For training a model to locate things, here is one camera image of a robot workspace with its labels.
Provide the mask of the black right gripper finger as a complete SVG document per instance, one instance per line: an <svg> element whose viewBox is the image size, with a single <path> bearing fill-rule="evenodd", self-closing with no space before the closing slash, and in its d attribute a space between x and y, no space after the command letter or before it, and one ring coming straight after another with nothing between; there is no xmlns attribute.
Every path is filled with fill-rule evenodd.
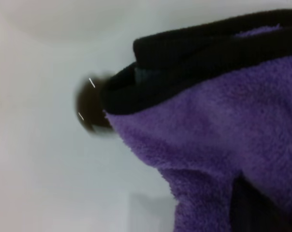
<svg viewBox="0 0 292 232"><path fill-rule="evenodd" d="M229 181L233 232L292 232L292 174L235 174Z"/></svg>

